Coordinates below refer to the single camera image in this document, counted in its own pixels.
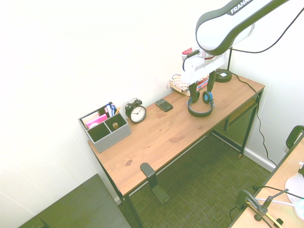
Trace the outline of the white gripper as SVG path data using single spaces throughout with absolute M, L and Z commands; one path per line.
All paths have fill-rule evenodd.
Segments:
M 190 57 L 184 61 L 184 67 L 181 71 L 181 81 L 189 86 L 190 98 L 189 104 L 197 102 L 200 93 L 197 91 L 197 84 L 201 78 L 209 74 L 208 92 L 211 92 L 216 80 L 216 69 L 223 66 L 226 60 L 226 54 L 215 56 L 212 59 L 205 60 L 198 55 Z

